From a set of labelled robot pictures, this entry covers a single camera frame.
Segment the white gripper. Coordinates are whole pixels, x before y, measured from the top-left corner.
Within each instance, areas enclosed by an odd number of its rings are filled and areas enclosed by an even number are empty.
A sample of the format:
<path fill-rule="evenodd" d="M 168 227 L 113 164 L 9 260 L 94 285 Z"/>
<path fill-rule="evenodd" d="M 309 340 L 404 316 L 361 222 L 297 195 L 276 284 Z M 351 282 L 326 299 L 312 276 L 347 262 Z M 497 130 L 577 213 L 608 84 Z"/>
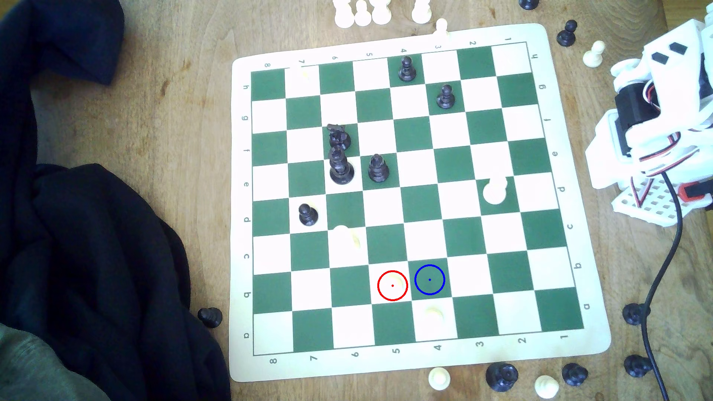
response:
<path fill-rule="evenodd" d="M 595 126 L 595 137 L 585 150 L 585 158 L 593 188 L 617 184 L 629 186 L 632 161 L 622 153 L 618 135 L 618 112 L 608 110 Z"/>

